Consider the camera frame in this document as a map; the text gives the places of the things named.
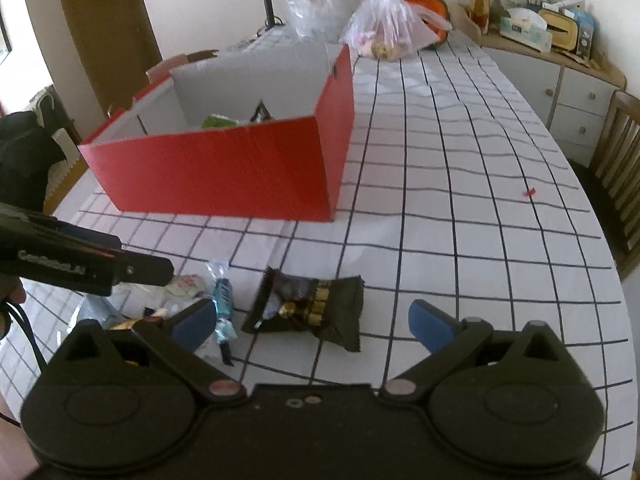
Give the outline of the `person's left hand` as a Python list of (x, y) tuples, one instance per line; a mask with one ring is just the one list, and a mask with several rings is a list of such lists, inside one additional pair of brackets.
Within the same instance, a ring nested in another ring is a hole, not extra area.
[(2, 274), (0, 276), (0, 300), (0, 338), (3, 339), (9, 333), (11, 326), (9, 303), (22, 304), (26, 300), (26, 292), (22, 281), (15, 276)]

